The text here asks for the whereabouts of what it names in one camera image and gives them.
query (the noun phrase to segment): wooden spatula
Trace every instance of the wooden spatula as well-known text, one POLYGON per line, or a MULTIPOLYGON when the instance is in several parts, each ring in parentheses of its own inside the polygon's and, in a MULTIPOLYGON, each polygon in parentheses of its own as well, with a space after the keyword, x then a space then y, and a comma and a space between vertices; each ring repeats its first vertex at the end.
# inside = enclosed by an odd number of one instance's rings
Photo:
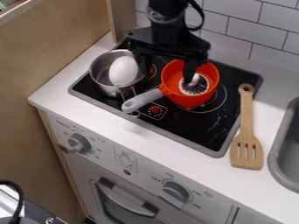
POLYGON ((251 170, 260 170, 264 155, 260 141, 253 132, 253 95, 254 87, 249 84, 239 86, 241 98, 240 133, 236 136, 231 148, 231 164, 251 170))

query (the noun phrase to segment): frying pan handle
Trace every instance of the frying pan handle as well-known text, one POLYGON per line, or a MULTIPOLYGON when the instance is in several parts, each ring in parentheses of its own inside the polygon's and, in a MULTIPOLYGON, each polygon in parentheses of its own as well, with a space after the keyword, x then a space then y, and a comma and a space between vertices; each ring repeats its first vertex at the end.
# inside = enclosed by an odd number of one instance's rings
POLYGON ((144 94, 139 94, 122 104, 122 111, 129 114, 132 113, 139 108, 145 106, 146 104, 153 102, 163 96, 163 93, 160 89, 155 88, 150 90, 144 94))

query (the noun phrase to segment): silver pot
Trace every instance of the silver pot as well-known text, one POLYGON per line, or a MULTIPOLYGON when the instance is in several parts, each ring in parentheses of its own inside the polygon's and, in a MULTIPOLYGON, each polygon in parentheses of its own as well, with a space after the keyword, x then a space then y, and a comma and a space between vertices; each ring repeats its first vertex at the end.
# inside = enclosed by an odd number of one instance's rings
POLYGON ((123 100, 129 95, 136 95, 143 86, 144 75, 140 70, 136 78, 126 86, 115 86, 111 83, 108 73, 111 64, 121 56, 134 58, 132 52, 128 50, 115 50, 103 53, 96 58, 90 66, 90 77, 97 84, 99 90, 111 97, 121 97, 123 100))

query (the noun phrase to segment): toy stove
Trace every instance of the toy stove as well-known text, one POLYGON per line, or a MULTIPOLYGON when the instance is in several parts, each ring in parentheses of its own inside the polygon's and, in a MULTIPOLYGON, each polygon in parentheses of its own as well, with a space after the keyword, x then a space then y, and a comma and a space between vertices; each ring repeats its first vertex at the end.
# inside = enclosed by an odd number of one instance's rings
MULTIPOLYGON (((116 49, 126 49, 126 42, 116 49)), ((173 58, 154 56, 150 74, 143 81, 143 92, 158 88, 160 75, 165 65, 173 58)), ((144 128, 187 145, 196 151, 214 158, 225 155, 240 125, 240 95, 238 87, 249 83, 255 93, 262 78, 256 73, 212 61, 220 73, 220 84, 213 98, 196 108, 187 110, 166 97, 153 101, 139 109, 140 115, 134 117, 122 112, 122 98, 111 98, 102 94, 85 73, 70 88, 71 95, 121 116, 144 128)))

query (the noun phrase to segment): orange frying pan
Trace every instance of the orange frying pan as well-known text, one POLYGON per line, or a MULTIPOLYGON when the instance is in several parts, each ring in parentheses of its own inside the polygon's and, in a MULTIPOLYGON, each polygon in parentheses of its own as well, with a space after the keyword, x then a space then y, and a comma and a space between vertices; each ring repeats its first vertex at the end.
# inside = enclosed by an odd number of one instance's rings
POLYGON ((181 90, 180 83, 183 79, 183 71, 184 62, 180 59, 173 60, 162 71, 160 88, 150 90, 127 100, 122 104, 122 111, 132 113, 163 96, 170 98, 173 102, 186 109, 192 109, 208 102, 215 94, 216 87, 219 84, 220 77, 216 66, 208 62, 197 68, 196 73, 203 76, 207 83, 206 90, 199 94, 187 94, 181 90))

